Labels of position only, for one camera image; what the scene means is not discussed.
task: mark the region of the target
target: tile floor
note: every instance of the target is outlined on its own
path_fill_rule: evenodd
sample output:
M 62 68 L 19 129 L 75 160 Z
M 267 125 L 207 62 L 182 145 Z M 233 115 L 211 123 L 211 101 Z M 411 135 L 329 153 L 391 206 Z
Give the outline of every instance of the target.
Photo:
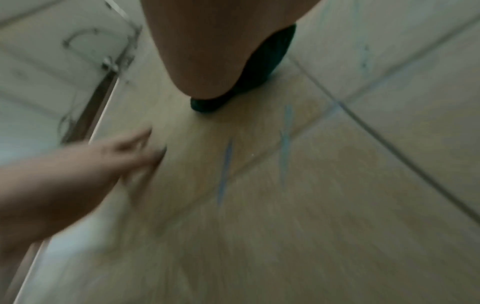
M 272 79 L 208 116 L 144 36 L 97 137 L 152 124 L 167 157 L 54 237 L 81 240 L 19 303 L 478 303 L 479 17 L 324 0 Z

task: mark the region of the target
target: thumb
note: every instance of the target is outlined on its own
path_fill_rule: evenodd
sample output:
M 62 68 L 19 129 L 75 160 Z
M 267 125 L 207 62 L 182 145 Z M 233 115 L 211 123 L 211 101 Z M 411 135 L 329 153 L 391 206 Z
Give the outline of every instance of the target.
M 114 174 L 128 174 L 138 169 L 159 165 L 165 157 L 166 152 L 167 147 L 161 150 L 143 149 L 114 154 L 108 160 L 109 168 Z

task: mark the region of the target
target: finger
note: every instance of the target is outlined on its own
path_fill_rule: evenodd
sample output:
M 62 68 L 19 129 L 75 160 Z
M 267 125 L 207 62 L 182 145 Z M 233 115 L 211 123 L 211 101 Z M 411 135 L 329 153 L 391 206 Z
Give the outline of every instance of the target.
M 114 174 L 125 175 L 138 169 L 159 165 L 167 147 L 161 150 L 140 150 L 131 153 L 119 153 L 108 158 L 109 167 Z
M 113 150 L 130 150 L 139 143 L 145 145 L 151 134 L 152 127 L 148 127 L 130 134 L 119 135 L 115 138 L 108 139 L 101 144 Z

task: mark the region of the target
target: dark green sock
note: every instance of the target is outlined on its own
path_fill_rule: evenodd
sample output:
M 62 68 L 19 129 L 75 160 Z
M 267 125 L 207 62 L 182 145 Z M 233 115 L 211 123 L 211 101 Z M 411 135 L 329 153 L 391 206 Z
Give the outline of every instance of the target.
M 236 94 L 245 93 L 262 85 L 282 61 L 294 38 L 297 25 L 289 26 L 268 37 L 250 56 L 240 78 L 225 94 L 207 100 L 191 99 L 191 108 L 202 113 L 217 110 Z

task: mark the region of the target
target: hand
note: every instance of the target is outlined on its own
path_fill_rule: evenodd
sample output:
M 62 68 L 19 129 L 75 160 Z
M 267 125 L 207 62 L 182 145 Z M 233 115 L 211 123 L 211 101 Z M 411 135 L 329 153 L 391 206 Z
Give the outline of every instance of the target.
M 73 144 L 0 168 L 0 250 L 52 236 L 92 212 L 122 176 L 159 165 L 166 148 L 144 149 L 151 133 Z

